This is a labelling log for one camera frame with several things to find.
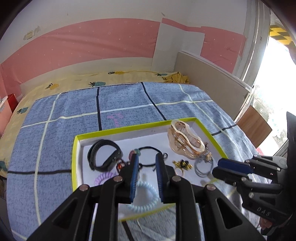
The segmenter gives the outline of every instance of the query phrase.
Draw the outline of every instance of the metal screw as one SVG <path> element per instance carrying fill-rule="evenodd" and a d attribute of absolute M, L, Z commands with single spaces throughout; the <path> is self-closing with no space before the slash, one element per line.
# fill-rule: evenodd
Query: metal screw
<path fill-rule="evenodd" d="M 254 193 L 253 192 L 250 192 L 249 193 L 249 198 L 253 198 L 254 197 Z"/>
<path fill-rule="evenodd" d="M 118 182 L 121 182 L 123 179 L 122 179 L 122 176 L 115 176 L 113 177 L 113 180 L 118 183 Z"/>
<path fill-rule="evenodd" d="M 213 185 L 213 184 L 208 184 L 207 185 L 207 190 L 214 191 L 215 189 L 216 189 L 215 185 Z"/>
<path fill-rule="evenodd" d="M 173 180 L 174 182 L 179 182 L 179 181 L 181 181 L 181 177 L 179 177 L 179 176 L 173 176 L 173 177 L 172 177 L 172 180 Z"/>
<path fill-rule="evenodd" d="M 84 192 L 84 191 L 86 191 L 88 188 L 89 188 L 89 186 L 88 186 L 87 184 L 82 184 L 82 185 L 80 185 L 79 190 Z"/>

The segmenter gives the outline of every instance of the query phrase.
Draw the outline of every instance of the blue plaid blanket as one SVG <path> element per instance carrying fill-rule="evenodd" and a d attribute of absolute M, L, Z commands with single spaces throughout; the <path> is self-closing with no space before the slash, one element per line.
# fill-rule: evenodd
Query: blue plaid blanket
<path fill-rule="evenodd" d="M 36 100 L 18 134 L 7 177 L 7 207 L 15 238 L 30 236 L 72 193 L 71 156 L 76 135 L 187 117 L 197 117 L 228 158 L 243 161 L 257 153 L 234 121 L 192 85 L 111 85 Z M 234 203 L 239 202 L 239 195 L 231 195 L 231 186 L 215 185 L 228 198 L 236 197 Z M 242 212 L 256 225 L 256 217 Z"/>

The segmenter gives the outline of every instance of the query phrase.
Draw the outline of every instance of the white stripe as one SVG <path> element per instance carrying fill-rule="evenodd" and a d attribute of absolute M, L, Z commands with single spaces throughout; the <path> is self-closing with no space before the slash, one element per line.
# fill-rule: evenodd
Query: white stripe
<path fill-rule="evenodd" d="M 35 124 L 31 124 L 31 125 L 27 125 L 27 126 L 22 126 L 22 128 L 25 128 L 25 127 L 29 127 L 29 126 L 35 126 L 35 125 L 39 125 L 39 124 L 43 124 L 43 123 L 50 123 L 50 122 L 54 122 L 54 121 L 57 121 L 58 119 L 72 119 L 72 118 L 77 118 L 77 117 L 81 117 L 81 116 L 86 116 L 86 115 L 95 115 L 97 114 L 97 112 L 91 112 L 91 113 L 84 113 L 84 114 L 81 114 L 81 115 L 73 115 L 73 116 L 60 116 L 59 118 L 55 119 L 55 120 L 50 120 L 50 121 L 42 121 L 42 122 L 38 122 L 38 123 L 35 123 Z"/>
<path fill-rule="evenodd" d="M 191 98 L 191 96 L 189 95 L 189 94 L 187 94 L 183 89 L 182 89 L 182 86 L 180 85 L 180 84 L 178 84 L 179 86 L 180 86 L 180 88 L 181 88 L 181 91 L 184 93 L 184 94 L 186 94 L 186 95 L 188 95 L 188 97 L 192 100 L 192 98 Z M 194 103 L 195 105 L 196 105 L 196 107 L 197 108 L 199 108 L 203 113 L 204 113 L 204 115 L 205 116 L 207 116 L 210 120 L 211 120 L 211 122 L 213 122 L 213 124 L 224 134 L 224 135 L 226 135 L 228 138 L 229 138 L 229 140 L 234 144 L 234 146 L 236 147 L 236 149 L 237 149 L 237 151 L 238 151 L 238 153 L 239 153 L 239 155 L 240 155 L 240 157 L 241 157 L 241 159 L 242 160 L 244 160 L 244 158 L 242 157 L 242 155 L 241 155 L 241 153 L 240 153 L 240 151 L 239 151 L 239 149 L 238 149 L 238 147 L 237 147 L 237 145 L 234 143 L 234 141 L 231 139 L 231 137 L 227 134 L 227 132 L 225 132 L 225 131 L 223 131 L 209 116 L 208 116 L 208 114 L 206 113 L 206 112 L 204 112 L 204 110 L 202 109 L 202 108 L 200 108 L 196 103 Z"/>
<path fill-rule="evenodd" d="M 171 102 L 171 103 L 165 103 L 164 102 L 164 103 L 158 103 L 158 104 L 155 104 L 155 105 L 156 106 L 159 106 L 159 105 L 164 105 L 164 104 L 170 105 L 170 104 L 179 104 L 179 103 L 199 103 L 199 102 L 212 102 L 212 100 L 198 100 L 198 101 L 181 100 L 181 101 L 178 101 L 178 102 Z M 147 106 L 153 106 L 153 104 L 138 105 L 138 106 L 132 106 L 132 107 L 126 107 L 126 108 L 119 108 L 119 109 L 112 109 L 112 110 L 102 110 L 102 111 L 100 111 L 100 113 L 107 113 L 107 112 L 118 111 L 118 110 L 136 109 L 136 108 L 142 108 L 142 107 L 147 107 Z M 66 119 L 72 119 L 72 118 L 77 118 L 77 117 L 81 117 L 81 116 L 95 115 L 95 114 L 97 114 L 97 112 L 84 113 L 84 114 L 81 114 L 81 115 L 73 115 L 73 116 L 60 116 L 59 118 L 57 118 L 55 120 L 41 121 L 41 122 L 38 122 L 38 123 L 34 123 L 34 124 L 22 126 L 21 129 L 22 128 L 26 128 L 26 127 L 30 127 L 30 126 L 39 125 L 39 124 L 54 122 L 54 121 L 57 121 L 59 119 L 66 120 Z"/>
<path fill-rule="evenodd" d="M 39 205 L 38 205 L 38 196 L 37 196 L 37 173 L 38 173 L 38 169 L 39 169 L 41 151 L 42 151 L 42 146 L 43 146 L 43 141 L 44 141 L 44 137 L 45 137 L 45 134 L 46 134 L 47 126 L 48 126 L 48 123 L 49 123 L 49 121 L 50 121 L 50 119 L 52 117 L 52 113 L 54 112 L 55 102 L 59 98 L 59 96 L 60 96 L 60 94 L 58 94 L 56 99 L 54 100 L 54 102 L 52 104 L 52 110 L 50 111 L 50 115 L 48 117 L 48 120 L 45 123 L 44 130 L 43 130 L 43 135 L 41 137 L 41 142 L 40 142 L 40 146 L 39 146 L 39 150 L 38 150 L 37 161 L 36 161 L 36 168 L 35 168 L 35 175 L 34 175 L 34 195 L 35 195 L 36 214 L 37 214 L 37 220 L 38 220 L 39 225 L 41 225 L 41 219 L 40 219 L 40 214 L 39 214 Z"/>
<path fill-rule="evenodd" d="M 27 238 L 26 237 L 24 237 L 24 236 L 22 236 L 22 235 L 20 235 L 19 233 L 17 233 L 16 231 L 14 231 L 14 230 L 11 230 L 16 236 L 18 236 L 18 237 L 20 237 L 20 238 L 22 238 L 23 240 L 27 240 Z"/>

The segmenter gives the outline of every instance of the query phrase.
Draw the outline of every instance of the bed sheet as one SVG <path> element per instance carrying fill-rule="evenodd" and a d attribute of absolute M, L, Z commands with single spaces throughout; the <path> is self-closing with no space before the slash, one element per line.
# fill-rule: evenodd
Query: bed sheet
<path fill-rule="evenodd" d="M 20 101 L 6 126 L 4 134 L 0 137 L 0 175 L 7 177 L 7 169 L 17 135 L 27 113 L 36 100 L 71 90 L 141 81 L 189 83 L 188 77 L 179 72 L 116 71 L 56 77 L 39 85 Z"/>
<path fill-rule="evenodd" d="M 257 154 L 233 120 L 192 85 L 99 86 L 35 101 L 20 128 L 8 171 L 7 206 L 15 238 L 28 237 L 72 193 L 71 154 L 76 135 L 187 117 L 197 117 L 228 158 L 244 161 Z M 241 207 L 234 187 L 219 180 L 215 185 L 258 224 L 258 217 Z M 174 209 L 127 223 L 135 240 L 168 240 L 175 233 Z M 122 223 L 118 234 L 119 240 L 128 240 Z"/>

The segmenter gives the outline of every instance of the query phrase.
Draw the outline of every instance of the pink wall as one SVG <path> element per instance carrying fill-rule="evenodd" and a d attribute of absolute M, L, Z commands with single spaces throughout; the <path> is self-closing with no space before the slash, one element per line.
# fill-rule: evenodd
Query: pink wall
<path fill-rule="evenodd" d="M 205 33 L 201 56 L 233 72 L 245 44 L 243 35 L 219 28 L 188 27 L 166 18 L 162 23 Z M 0 65 L 0 96 L 19 96 L 20 84 L 72 64 L 121 57 L 153 58 L 159 25 L 160 22 L 143 19 L 98 19 L 41 35 Z"/>

